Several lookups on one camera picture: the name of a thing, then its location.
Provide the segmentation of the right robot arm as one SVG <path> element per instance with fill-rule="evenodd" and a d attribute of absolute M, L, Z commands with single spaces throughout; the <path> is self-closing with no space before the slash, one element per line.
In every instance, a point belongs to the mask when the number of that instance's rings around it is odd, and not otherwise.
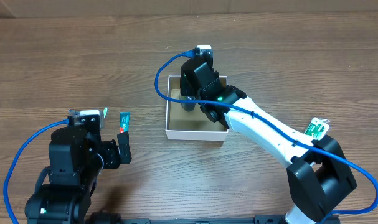
<path fill-rule="evenodd" d="M 294 207 L 281 223 L 319 223 L 357 183 L 339 143 L 299 133 L 260 109 L 243 91 L 223 85 L 213 59 L 197 55 L 181 67 L 181 95 L 218 122 L 253 140 L 286 169 Z"/>

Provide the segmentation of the Colgate toothpaste tube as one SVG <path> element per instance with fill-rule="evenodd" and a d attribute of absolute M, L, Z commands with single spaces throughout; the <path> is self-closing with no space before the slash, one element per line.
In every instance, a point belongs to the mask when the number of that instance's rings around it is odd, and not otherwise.
<path fill-rule="evenodd" d="M 120 113 L 120 133 L 128 132 L 131 113 L 128 111 Z"/>

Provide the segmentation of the green soap bar package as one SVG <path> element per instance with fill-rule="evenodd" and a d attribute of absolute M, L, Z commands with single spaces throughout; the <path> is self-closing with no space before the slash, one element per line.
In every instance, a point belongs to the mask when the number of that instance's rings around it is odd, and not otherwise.
<path fill-rule="evenodd" d="M 328 119 L 314 117 L 305 129 L 304 134 L 311 136 L 315 140 L 321 140 L 329 131 L 329 122 L 330 120 Z"/>

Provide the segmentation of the clear soap pump bottle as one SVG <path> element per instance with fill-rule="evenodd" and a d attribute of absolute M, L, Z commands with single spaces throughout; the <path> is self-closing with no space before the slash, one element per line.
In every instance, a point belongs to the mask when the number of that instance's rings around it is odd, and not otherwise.
<path fill-rule="evenodd" d="M 182 96 L 182 95 L 180 95 L 179 99 L 180 100 L 195 100 L 196 98 L 195 98 L 195 96 Z M 196 104 L 195 103 L 181 103 L 181 106 L 183 107 L 183 109 L 185 111 L 191 112 L 196 107 Z"/>

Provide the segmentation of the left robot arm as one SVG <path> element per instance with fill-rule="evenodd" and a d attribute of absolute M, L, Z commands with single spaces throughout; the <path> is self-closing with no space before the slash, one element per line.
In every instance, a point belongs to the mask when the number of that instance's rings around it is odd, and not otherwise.
<path fill-rule="evenodd" d="M 98 129 L 60 128 L 51 135 L 49 161 L 26 203 L 27 222 L 83 223 L 101 171 L 131 162 L 129 134 L 102 141 Z"/>

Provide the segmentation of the green Colgate toothbrush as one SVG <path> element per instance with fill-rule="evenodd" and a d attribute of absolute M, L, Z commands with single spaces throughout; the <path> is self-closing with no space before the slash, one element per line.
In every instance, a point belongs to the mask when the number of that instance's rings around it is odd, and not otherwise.
<path fill-rule="evenodd" d="M 104 119 L 106 119 L 106 117 L 107 117 L 107 113 L 108 113 L 108 108 L 105 107 L 105 108 L 103 109 L 103 118 L 104 118 Z"/>

